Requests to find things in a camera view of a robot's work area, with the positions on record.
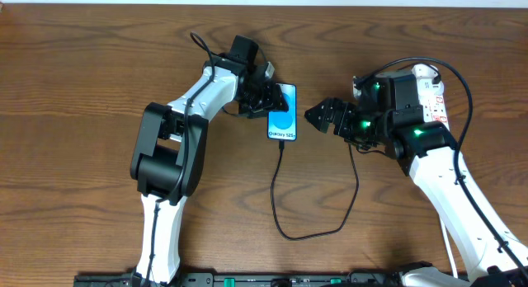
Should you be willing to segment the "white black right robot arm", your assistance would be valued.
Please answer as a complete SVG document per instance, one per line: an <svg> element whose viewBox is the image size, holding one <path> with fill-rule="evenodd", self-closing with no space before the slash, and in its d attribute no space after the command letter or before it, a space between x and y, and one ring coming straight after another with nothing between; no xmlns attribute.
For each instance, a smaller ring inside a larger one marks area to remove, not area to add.
<svg viewBox="0 0 528 287"><path fill-rule="evenodd" d="M356 102L326 98L307 110L317 130L363 153L384 147L432 203L463 260L468 286L525 286L527 247L471 176L450 132L439 73L422 64L353 82Z"/></svg>

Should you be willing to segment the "blue Galaxy smartphone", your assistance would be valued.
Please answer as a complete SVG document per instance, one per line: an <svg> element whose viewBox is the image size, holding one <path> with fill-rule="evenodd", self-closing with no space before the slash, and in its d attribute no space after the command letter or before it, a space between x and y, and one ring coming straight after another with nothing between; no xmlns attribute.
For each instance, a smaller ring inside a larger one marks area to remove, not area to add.
<svg viewBox="0 0 528 287"><path fill-rule="evenodd" d="M297 139L297 88L293 84L279 83L288 106L286 111L268 113L267 138L295 141Z"/></svg>

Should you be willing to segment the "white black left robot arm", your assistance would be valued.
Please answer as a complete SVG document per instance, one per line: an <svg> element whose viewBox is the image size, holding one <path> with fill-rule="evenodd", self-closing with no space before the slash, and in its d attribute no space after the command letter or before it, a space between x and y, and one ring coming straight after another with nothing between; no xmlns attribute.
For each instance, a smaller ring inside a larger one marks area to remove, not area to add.
<svg viewBox="0 0 528 287"><path fill-rule="evenodd" d="M177 274L183 207L200 181L209 124L218 112L232 101L249 119L289 109L272 64L256 65L255 58L253 52L214 55L183 96L145 108L130 165L145 213L134 286L167 285Z"/></svg>

